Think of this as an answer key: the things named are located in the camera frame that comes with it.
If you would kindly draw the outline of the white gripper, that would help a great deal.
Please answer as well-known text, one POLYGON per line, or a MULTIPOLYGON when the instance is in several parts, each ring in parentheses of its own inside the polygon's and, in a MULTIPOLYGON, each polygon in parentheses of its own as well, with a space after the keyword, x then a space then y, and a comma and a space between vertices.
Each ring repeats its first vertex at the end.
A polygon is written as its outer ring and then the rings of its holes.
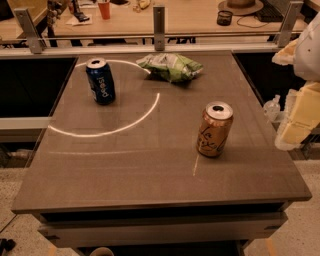
POLYGON ((292 65, 296 76, 309 80, 298 91, 290 89, 275 146, 289 151, 297 148, 320 124, 320 13, 308 24, 298 40, 288 43, 272 57, 278 65, 292 65))

